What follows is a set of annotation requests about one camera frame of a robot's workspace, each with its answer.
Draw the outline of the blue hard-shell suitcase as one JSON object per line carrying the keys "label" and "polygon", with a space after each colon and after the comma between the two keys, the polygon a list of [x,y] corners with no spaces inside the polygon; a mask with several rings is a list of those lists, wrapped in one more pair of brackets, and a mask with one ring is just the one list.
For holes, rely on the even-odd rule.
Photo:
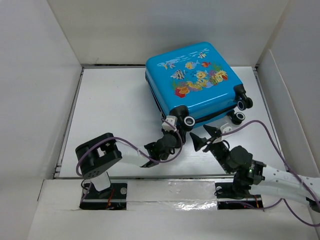
{"label": "blue hard-shell suitcase", "polygon": [[253,107],[243,82],[209,42],[199,42],[149,58],[145,79],[163,116],[191,131],[229,116],[240,124]]}

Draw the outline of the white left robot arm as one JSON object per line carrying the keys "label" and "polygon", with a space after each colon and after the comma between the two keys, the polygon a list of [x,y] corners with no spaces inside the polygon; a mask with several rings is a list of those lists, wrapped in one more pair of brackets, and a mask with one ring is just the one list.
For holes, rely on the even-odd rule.
{"label": "white left robot arm", "polygon": [[145,145],[147,154],[129,141],[116,137],[110,132],[79,145],[75,149],[78,160],[75,171],[78,176],[90,181],[85,196],[97,194],[99,199],[105,199],[112,194],[114,188],[108,175],[108,169],[123,158],[117,147],[117,142],[127,144],[138,154],[148,159],[148,162],[143,164],[141,168],[151,168],[162,163],[172,162],[179,156],[175,150],[179,149],[181,152],[184,144],[180,133],[173,130],[164,132],[163,137],[156,142]]}

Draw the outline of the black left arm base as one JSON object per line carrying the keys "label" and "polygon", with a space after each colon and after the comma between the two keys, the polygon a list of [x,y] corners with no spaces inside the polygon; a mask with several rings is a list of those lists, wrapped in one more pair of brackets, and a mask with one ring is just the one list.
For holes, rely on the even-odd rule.
{"label": "black left arm base", "polygon": [[127,188],[125,182],[114,182],[106,192],[99,193],[90,183],[82,183],[82,195],[79,208],[82,210],[126,210]]}

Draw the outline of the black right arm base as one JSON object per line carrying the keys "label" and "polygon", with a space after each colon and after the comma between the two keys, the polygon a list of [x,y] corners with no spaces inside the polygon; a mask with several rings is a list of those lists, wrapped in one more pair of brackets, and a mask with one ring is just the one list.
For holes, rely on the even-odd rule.
{"label": "black right arm base", "polygon": [[264,207],[261,195],[237,193],[233,191],[231,182],[215,183],[214,195],[218,210],[250,210]]}

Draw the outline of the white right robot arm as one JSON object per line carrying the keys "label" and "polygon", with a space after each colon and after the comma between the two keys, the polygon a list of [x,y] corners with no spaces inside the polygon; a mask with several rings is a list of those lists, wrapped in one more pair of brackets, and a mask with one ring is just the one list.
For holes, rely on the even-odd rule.
{"label": "white right robot arm", "polygon": [[232,131],[223,132],[219,128],[204,125],[210,135],[201,138],[191,132],[195,151],[211,153],[227,174],[233,174],[233,182],[228,191],[237,197],[246,195],[271,195],[292,200],[320,211],[320,179],[298,175],[293,170],[283,171],[254,159],[252,153],[238,145],[230,148],[224,140]]}

